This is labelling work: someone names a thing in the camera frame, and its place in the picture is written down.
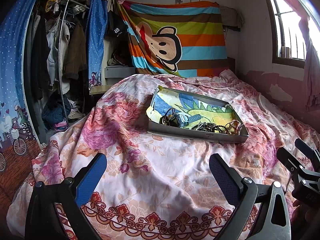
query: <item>bolt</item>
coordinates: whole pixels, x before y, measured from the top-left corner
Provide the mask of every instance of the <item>bolt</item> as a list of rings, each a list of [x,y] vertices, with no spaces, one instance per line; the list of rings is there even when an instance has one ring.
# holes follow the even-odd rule
[[[243,178],[243,181],[244,181],[246,184],[251,184],[251,183],[252,183],[252,179],[250,179],[250,178],[248,178],[248,177]]]
[[[42,182],[42,181],[38,181],[38,182],[36,183],[36,187],[42,187],[42,185],[43,185],[43,182]]]
[[[67,177],[67,178],[64,179],[63,182],[64,182],[65,184],[70,184],[72,181],[73,181],[73,178],[72,178],[72,177]]]
[[[280,184],[279,181],[274,181],[274,182],[273,182],[273,185],[274,185],[275,187],[281,187],[281,184]]]

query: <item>floral pattern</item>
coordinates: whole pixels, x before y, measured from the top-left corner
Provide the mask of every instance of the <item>floral pattern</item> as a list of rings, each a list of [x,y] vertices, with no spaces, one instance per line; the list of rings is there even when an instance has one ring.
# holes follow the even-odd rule
[[[147,133],[145,110],[158,85],[228,101],[249,132],[243,144],[210,143]],[[103,239],[212,239],[229,219],[229,205],[209,169],[213,153],[241,176],[270,185],[278,180],[293,212],[293,184],[276,151],[286,147],[310,168],[294,148],[300,137],[314,148],[319,134],[262,97],[229,70],[219,77],[180,78],[161,74],[133,75],[110,88],[90,114],[63,133],[32,161],[28,176],[9,208],[7,224],[23,236],[32,189],[37,181],[60,183],[74,177],[101,152],[104,172],[89,203],[82,206]],[[62,207],[56,205],[68,235],[74,239]],[[252,209],[240,239],[248,235],[257,216]]]

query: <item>box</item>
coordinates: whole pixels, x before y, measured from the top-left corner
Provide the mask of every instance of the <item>box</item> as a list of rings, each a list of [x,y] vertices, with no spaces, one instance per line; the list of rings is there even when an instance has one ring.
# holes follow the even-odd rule
[[[226,105],[230,105],[228,102],[222,101],[216,98],[198,95],[195,93],[190,93],[182,90],[176,90],[176,89],[170,89],[170,88],[165,88],[165,89],[174,91],[176,93],[193,96],[194,99],[198,99],[210,105],[231,107],[231,106],[226,106]],[[153,94],[150,106],[153,106],[155,97],[158,92],[159,92],[159,88],[157,88],[155,93]],[[236,112],[235,112],[235,118],[241,124],[243,124],[243,122],[241,121],[241,119],[239,118]],[[162,125],[162,124],[153,122],[150,119],[148,121],[148,132],[155,135],[160,135],[160,136],[169,136],[173,138],[182,138],[182,139],[206,140],[206,141],[215,142],[215,143],[220,143],[220,142],[244,143],[249,137],[249,134],[245,125],[242,125],[240,135],[230,135],[230,134],[212,133],[212,132],[204,132],[204,131],[196,131],[196,130],[172,127],[172,126]]]

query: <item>colorful striped cloth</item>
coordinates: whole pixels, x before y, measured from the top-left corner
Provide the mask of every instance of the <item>colorful striped cloth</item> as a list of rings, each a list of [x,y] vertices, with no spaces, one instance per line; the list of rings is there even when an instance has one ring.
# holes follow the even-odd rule
[[[228,68],[220,8],[208,1],[176,5],[125,1],[129,50],[139,73],[215,76]]]

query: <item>green stripe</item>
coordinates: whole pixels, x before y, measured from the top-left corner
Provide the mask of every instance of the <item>green stripe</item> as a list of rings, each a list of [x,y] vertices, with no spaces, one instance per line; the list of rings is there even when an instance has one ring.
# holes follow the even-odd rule
[[[167,22],[155,22],[139,17],[130,17],[130,19],[138,25],[140,22],[146,22],[150,25],[152,33],[156,34],[159,29],[164,26],[172,26],[177,28],[177,34],[223,34],[222,23],[167,23]]]

